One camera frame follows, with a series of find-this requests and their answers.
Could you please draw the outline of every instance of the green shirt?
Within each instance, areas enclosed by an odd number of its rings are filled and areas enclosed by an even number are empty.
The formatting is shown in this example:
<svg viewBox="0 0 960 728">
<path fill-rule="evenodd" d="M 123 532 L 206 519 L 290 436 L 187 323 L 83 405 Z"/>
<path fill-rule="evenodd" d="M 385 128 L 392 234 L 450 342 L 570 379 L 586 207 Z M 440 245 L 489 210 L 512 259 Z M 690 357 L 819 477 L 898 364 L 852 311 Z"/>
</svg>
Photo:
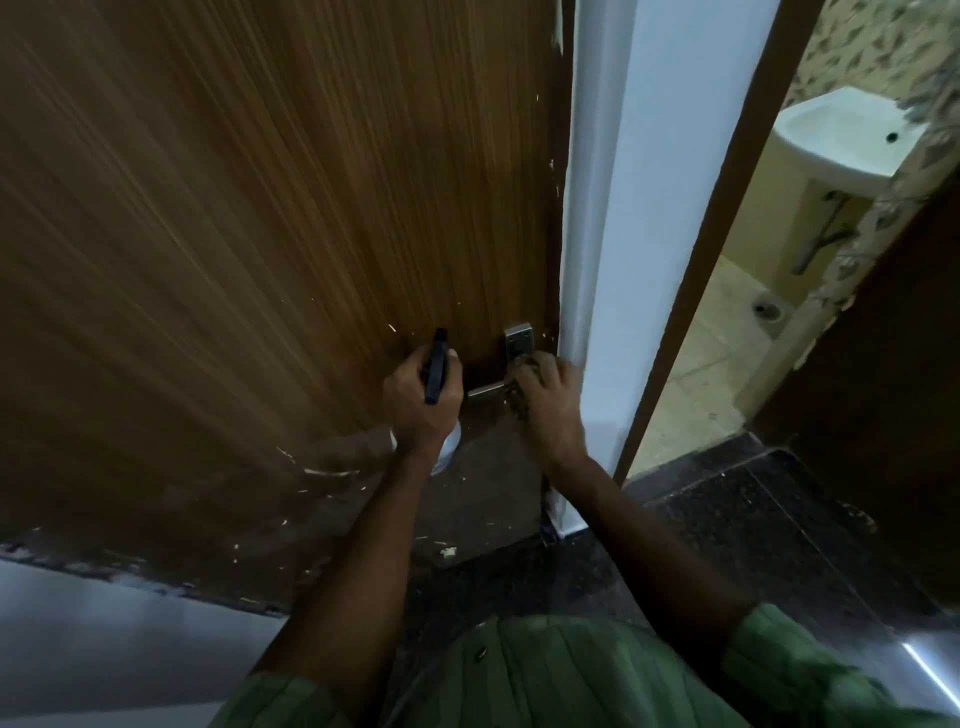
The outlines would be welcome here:
<svg viewBox="0 0 960 728">
<path fill-rule="evenodd" d="M 723 660 L 720 694 L 652 633 L 575 617 L 490 619 L 418 678 L 389 725 L 425 726 L 943 726 L 960 721 L 902 708 L 876 680 L 839 664 L 779 609 L 744 619 Z M 214 728 L 349 722 L 329 692 L 258 673 Z"/>
</svg>

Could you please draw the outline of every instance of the person's left hand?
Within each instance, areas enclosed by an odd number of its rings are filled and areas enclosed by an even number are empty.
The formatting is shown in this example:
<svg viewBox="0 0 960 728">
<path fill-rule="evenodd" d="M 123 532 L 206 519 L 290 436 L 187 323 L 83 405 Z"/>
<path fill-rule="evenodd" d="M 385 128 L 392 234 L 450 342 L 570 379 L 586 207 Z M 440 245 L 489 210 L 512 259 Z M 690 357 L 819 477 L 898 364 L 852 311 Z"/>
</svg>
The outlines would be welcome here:
<svg viewBox="0 0 960 728">
<path fill-rule="evenodd" d="M 423 450 L 439 454 L 460 415 L 460 404 L 464 400 L 464 368 L 453 349 L 446 352 L 446 381 L 440 400 L 436 404 L 423 401 L 420 371 L 429 349 L 427 345 L 419 347 L 383 380 L 383 406 L 396 437 L 398 452 Z"/>
</svg>

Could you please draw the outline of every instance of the yellow wall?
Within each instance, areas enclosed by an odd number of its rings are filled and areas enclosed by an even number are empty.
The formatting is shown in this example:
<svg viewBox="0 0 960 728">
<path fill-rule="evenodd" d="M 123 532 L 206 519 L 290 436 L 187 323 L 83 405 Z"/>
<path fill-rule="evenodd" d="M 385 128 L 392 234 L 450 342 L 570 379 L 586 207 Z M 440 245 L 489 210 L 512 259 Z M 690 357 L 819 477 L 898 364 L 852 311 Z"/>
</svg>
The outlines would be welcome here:
<svg viewBox="0 0 960 728">
<path fill-rule="evenodd" d="M 906 95 L 952 47 L 948 19 L 908 5 L 909 0 L 827 0 L 783 105 L 844 85 L 888 98 Z M 789 303 L 800 304 L 819 285 L 837 248 L 821 250 L 803 276 L 790 273 L 805 240 L 827 221 L 833 205 L 822 200 L 827 192 L 790 163 L 771 135 L 723 255 Z M 855 225 L 869 206 L 867 200 L 851 200 L 837 223 Z"/>
</svg>

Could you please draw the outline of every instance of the black tool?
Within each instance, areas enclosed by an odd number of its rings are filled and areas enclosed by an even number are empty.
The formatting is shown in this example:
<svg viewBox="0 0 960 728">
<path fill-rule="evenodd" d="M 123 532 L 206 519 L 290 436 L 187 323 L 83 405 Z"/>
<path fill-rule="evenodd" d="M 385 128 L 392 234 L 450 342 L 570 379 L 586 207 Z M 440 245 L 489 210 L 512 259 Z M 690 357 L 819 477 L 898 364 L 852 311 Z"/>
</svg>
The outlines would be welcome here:
<svg viewBox="0 0 960 728">
<path fill-rule="evenodd" d="M 438 328 L 433 334 L 433 343 L 430 344 L 430 354 L 423 362 L 420 375 L 423 380 L 423 401 L 427 404 L 436 404 L 440 401 L 440 391 L 446 381 L 446 329 Z"/>
</svg>

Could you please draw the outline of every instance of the door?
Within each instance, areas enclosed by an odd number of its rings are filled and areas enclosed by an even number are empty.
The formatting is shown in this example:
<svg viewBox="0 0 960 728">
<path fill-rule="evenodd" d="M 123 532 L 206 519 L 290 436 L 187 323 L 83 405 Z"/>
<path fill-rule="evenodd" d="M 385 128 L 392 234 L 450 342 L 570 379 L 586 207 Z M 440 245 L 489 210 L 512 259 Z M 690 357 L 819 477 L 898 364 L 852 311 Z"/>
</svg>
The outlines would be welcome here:
<svg viewBox="0 0 960 728">
<path fill-rule="evenodd" d="M 473 387 L 505 327 L 556 335 L 556 22 L 554 0 L 4 3 L 5 542 L 288 603 L 389 456 L 397 362 L 445 326 Z M 465 407 L 424 563 L 536 529 L 498 404 Z"/>
<path fill-rule="evenodd" d="M 880 546 L 960 603 L 960 182 L 921 211 L 756 418 Z"/>
</svg>

